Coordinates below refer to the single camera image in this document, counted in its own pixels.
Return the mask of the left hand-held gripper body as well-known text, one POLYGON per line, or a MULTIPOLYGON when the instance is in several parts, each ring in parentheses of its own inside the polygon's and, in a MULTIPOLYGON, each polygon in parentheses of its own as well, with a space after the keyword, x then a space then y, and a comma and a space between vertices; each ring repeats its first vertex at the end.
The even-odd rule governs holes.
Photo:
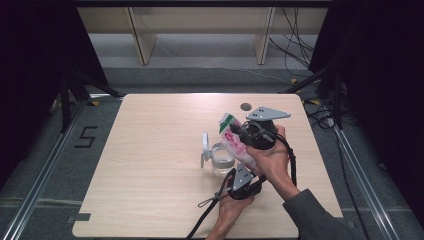
POLYGON ((228 181, 228 194, 235 200, 243 200, 250 196, 255 196, 262 190, 262 185, 252 187, 253 179, 256 175, 243 164, 238 163, 237 167, 230 171, 231 179, 228 181))

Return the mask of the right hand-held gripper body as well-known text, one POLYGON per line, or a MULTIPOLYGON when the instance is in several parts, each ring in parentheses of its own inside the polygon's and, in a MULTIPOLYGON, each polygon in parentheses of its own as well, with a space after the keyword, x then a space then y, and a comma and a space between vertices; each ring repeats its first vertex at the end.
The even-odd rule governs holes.
POLYGON ((241 141, 259 150, 268 150, 275 145, 277 130, 274 120, 289 118, 290 113, 260 106, 246 116, 241 126, 241 141))

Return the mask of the pink and white bag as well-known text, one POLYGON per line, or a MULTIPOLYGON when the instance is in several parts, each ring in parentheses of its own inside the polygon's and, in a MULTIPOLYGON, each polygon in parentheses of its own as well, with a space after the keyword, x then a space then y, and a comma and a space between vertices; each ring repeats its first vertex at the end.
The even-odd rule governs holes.
POLYGON ((231 124, 241 127, 240 121, 230 113, 225 113, 219 121, 220 141, 226 150, 241 162, 255 175, 261 176, 262 172, 258 168, 254 158, 247 153, 247 146, 241 142, 240 137, 231 131, 231 124))

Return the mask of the clear jar with white lid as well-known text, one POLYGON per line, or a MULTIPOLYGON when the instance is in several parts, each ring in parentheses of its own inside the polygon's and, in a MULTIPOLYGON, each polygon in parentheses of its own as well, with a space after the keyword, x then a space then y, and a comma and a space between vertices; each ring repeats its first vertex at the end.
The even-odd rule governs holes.
POLYGON ((207 162, 210 162, 211 172, 215 176, 223 178, 234 168, 235 158, 227 152, 222 143, 210 145, 208 133, 203 132, 200 157, 201 168, 204 168, 207 162))

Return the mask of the person's right hand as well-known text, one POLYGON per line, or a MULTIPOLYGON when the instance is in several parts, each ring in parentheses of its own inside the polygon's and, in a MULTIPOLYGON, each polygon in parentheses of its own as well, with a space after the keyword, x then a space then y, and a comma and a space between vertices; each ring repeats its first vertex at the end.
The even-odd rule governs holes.
POLYGON ((284 201, 300 193, 288 173, 289 154, 282 142, 276 141, 275 145, 268 150, 248 146, 247 153, 254 158, 260 171, 284 201))

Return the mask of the person's left hand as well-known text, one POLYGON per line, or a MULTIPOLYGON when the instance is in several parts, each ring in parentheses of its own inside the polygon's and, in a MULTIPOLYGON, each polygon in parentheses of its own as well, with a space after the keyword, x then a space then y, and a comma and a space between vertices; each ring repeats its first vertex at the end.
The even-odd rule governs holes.
POLYGON ((219 216, 214 226, 214 230, 220 237, 224 237, 234 226, 242 211, 254 202, 254 197, 243 200, 235 200, 229 196, 221 199, 219 205, 219 216))

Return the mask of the black metal stand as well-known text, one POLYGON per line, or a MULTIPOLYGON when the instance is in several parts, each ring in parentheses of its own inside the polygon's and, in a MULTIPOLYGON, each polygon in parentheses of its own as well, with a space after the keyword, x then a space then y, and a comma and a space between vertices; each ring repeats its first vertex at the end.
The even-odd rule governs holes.
POLYGON ((326 99, 330 93, 333 95, 333 108, 332 116, 335 125, 338 128, 342 128, 342 95, 341 95, 341 80, 336 64, 327 64, 321 70, 317 71, 313 75, 307 77, 299 84, 295 84, 288 90, 283 90, 282 94, 296 93, 313 82, 320 80, 319 86, 316 90, 316 94, 321 99, 326 99))
POLYGON ((123 93, 112 89, 108 86, 108 84, 101 83, 94 78, 89 77, 87 74, 83 74, 75 70, 66 71, 60 82, 62 133, 64 133, 71 124, 69 93, 72 93, 77 101, 87 101, 90 96, 85 88, 86 85, 94 86, 112 97, 124 97, 123 93))

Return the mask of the light wooden shelf unit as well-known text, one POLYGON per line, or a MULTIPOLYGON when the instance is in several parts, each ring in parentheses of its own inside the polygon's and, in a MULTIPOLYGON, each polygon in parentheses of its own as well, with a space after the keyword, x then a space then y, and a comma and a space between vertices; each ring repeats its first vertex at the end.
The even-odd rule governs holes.
POLYGON ((139 63, 149 63, 159 34, 250 34, 258 64, 265 63, 269 37, 292 29, 320 33, 325 8, 301 7, 80 7, 89 33, 130 34, 139 63))

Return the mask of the dark curtain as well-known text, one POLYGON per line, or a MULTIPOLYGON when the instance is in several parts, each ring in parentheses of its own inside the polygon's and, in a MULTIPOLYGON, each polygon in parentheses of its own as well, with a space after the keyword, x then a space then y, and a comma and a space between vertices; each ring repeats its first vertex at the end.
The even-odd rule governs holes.
POLYGON ((108 84, 74 0, 0 0, 0 189, 78 73, 108 84))
POLYGON ((424 228, 424 0, 331 0, 310 69, 342 45, 351 110, 424 228))

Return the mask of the aluminium floor rail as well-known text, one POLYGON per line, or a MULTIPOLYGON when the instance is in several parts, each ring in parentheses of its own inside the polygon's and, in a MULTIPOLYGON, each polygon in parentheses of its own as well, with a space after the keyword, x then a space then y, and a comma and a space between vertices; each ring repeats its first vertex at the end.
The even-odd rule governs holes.
POLYGON ((22 200, 18 211, 12 218, 9 226, 6 228, 5 233, 0 240, 19 240, 23 230, 25 229, 37 202, 43 193, 50 176, 52 175, 60 157, 62 156, 65 147, 73 133, 74 127, 86 106, 85 101, 77 102, 71 114, 71 121, 69 125, 60 133, 52 151, 50 152, 47 160, 41 168, 37 178, 35 179, 30 191, 22 200))
POLYGON ((400 240, 399 235, 394 227, 388 212, 385 210, 381 200, 377 196, 368 177, 361 166, 351 144, 349 143, 345 133, 338 126, 334 128, 337 139, 340 141, 342 152, 346 157, 348 166, 352 175, 367 203, 374 220, 385 240, 400 240))

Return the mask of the black table edge bracket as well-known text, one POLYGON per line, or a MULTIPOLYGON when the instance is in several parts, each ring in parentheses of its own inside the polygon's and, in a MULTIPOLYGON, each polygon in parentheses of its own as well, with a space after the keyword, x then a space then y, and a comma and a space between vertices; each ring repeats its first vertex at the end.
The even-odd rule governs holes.
POLYGON ((76 221, 89 221, 91 217, 91 213, 78 213, 73 216, 68 216, 67 223, 72 224, 76 221))

